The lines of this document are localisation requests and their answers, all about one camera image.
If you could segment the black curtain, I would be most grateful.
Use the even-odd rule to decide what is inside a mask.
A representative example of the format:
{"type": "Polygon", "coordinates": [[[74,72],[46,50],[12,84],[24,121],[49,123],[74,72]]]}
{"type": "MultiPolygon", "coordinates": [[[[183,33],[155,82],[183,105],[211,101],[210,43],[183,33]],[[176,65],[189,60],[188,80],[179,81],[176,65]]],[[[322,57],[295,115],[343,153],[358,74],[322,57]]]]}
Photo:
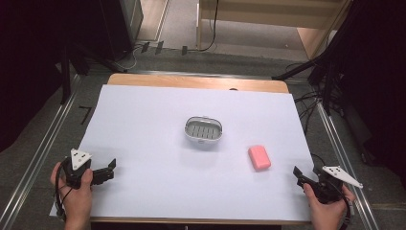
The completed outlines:
{"type": "Polygon", "coordinates": [[[353,0],[331,48],[367,161],[406,183],[406,0],[353,0]]]}
{"type": "Polygon", "coordinates": [[[140,0],[0,0],[0,151],[58,89],[68,98],[70,66],[120,72],[142,20],[140,0]]]}

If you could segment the person's left hand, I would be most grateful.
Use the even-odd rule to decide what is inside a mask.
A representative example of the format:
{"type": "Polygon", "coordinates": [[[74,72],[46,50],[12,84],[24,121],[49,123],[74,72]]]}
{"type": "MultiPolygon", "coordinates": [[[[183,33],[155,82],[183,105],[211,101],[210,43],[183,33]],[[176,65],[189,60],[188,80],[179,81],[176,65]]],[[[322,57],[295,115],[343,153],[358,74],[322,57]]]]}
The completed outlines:
{"type": "Polygon", "coordinates": [[[50,180],[53,185],[58,183],[57,190],[63,199],[66,221],[88,221],[90,223],[90,213],[92,209],[92,170],[87,169],[84,172],[81,178],[81,186],[75,190],[67,186],[64,179],[57,176],[60,165],[60,162],[55,164],[50,180]]]}

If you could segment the metal floor rail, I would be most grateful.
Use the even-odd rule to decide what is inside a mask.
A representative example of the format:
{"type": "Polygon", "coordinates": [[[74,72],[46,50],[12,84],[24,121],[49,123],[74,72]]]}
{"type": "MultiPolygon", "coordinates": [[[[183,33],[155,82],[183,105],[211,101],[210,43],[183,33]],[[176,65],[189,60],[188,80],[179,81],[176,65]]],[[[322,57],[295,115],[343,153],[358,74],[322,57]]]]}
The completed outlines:
{"type": "Polygon", "coordinates": [[[11,227],[14,224],[25,200],[27,199],[51,147],[69,111],[71,110],[82,80],[83,76],[75,75],[73,77],[73,81],[70,84],[72,94],[67,98],[67,101],[64,104],[61,104],[58,107],[58,111],[44,134],[39,146],[36,148],[28,168],[25,170],[22,178],[12,192],[11,198],[3,211],[2,216],[0,217],[0,230],[11,230],[11,227]]]}
{"type": "MultiPolygon", "coordinates": [[[[325,112],[321,102],[317,102],[316,107],[324,124],[329,141],[332,144],[333,151],[335,157],[338,160],[339,166],[350,176],[357,179],[357,175],[350,162],[349,155],[346,152],[346,149],[340,139],[333,119],[325,112]]],[[[358,188],[354,185],[349,184],[349,187],[352,189],[356,196],[355,207],[365,227],[365,230],[380,230],[376,218],[373,214],[372,207],[365,195],[367,189],[366,185],[363,185],[363,188],[358,188]]]]}

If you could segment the pink soap bar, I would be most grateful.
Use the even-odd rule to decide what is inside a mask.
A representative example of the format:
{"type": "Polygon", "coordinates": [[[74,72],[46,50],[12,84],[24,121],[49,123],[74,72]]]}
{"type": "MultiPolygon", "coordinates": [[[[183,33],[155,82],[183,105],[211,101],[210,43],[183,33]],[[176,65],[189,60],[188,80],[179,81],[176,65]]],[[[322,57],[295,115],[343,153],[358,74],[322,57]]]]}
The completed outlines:
{"type": "Polygon", "coordinates": [[[264,146],[250,147],[248,155],[256,171],[267,170],[271,167],[271,161],[264,146]]]}

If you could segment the black metal stand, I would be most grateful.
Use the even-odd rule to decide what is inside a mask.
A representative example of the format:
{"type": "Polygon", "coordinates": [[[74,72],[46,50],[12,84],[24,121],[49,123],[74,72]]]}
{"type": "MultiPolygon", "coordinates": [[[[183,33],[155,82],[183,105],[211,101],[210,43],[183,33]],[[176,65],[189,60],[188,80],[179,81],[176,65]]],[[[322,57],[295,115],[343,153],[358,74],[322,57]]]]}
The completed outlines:
{"type": "Polygon", "coordinates": [[[307,78],[307,81],[310,85],[316,85],[319,84],[322,80],[325,80],[324,88],[321,92],[322,107],[325,110],[326,114],[330,115],[329,106],[333,89],[333,79],[338,76],[336,64],[332,60],[329,60],[326,57],[316,57],[284,74],[272,77],[272,80],[285,81],[303,72],[304,70],[309,69],[310,67],[312,67],[312,71],[307,78]]]}

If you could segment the light wooden furniture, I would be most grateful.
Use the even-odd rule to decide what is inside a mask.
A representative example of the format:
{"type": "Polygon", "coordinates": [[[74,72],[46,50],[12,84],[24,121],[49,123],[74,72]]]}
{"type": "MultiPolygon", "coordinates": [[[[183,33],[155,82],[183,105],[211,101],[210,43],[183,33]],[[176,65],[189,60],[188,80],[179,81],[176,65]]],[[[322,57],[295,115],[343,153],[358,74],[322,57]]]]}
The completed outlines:
{"type": "Polygon", "coordinates": [[[294,27],[307,57],[317,57],[330,33],[347,17],[351,0],[199,0],[196,47],[201,47],[202,20],[294,27]]]}

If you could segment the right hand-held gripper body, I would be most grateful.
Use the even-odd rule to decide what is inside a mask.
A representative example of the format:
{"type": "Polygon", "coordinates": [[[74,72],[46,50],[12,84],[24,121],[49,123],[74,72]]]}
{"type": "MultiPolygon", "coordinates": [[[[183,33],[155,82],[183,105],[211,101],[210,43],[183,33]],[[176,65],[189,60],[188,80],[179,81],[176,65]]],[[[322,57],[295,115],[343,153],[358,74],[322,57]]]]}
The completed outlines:
{"type": "Polygon", "coordinates": [[[314,168],[313,172],[317,175],[318,181],[309,182],[309,185],[318,200],[324,204],[341,199],[344,182],[360,189],[363,188],[362,183],[349,175],[340,166],[323,166],[322,168],[314,168]]]}

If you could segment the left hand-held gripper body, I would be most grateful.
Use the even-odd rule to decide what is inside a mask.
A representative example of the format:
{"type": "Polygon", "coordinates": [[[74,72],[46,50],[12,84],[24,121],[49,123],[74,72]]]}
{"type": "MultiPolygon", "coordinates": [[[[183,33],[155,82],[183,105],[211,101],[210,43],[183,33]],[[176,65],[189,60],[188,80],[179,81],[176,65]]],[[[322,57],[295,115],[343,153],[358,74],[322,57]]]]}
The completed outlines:
{"type": "Polygon", "coordinates": [[[80,188],[82,175],[91,166],[91,157],[92,155],[88,152],[71,149],[71,156],[66,158],[62,166],[66,176],[66,184],[69,187],[80,188]]]}

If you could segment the person's right hand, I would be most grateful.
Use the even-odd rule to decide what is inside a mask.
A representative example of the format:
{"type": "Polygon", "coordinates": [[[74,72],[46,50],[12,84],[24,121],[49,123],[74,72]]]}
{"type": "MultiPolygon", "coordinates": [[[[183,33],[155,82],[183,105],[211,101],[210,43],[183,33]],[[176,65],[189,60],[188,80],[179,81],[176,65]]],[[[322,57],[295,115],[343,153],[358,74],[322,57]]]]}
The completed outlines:
{"type": "Polygon", "coordinates": [[[339,201],[323,204],[313,192],[313,189],[305,184],[304,193],[310,207],[311,222],[315,226],[337,226],[341,222],[345,212],[350,207],[350,203],[355,200],[355,195],[345,186],[342,186],[342,193],[345,198],[339,201]]]}

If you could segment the white soap dish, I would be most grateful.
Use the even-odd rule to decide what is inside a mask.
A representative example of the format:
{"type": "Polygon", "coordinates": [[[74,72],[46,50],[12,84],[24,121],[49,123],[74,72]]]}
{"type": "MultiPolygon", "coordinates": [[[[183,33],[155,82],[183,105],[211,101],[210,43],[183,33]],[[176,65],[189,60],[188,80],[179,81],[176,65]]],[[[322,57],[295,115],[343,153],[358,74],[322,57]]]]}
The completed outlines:
{"type": "Polygon", "coordinates": [[[188,119],[184,128],[187,138],[197,144],[212,145],[222,137],[222,124],[213,118],[193,116],[188,119]]]}

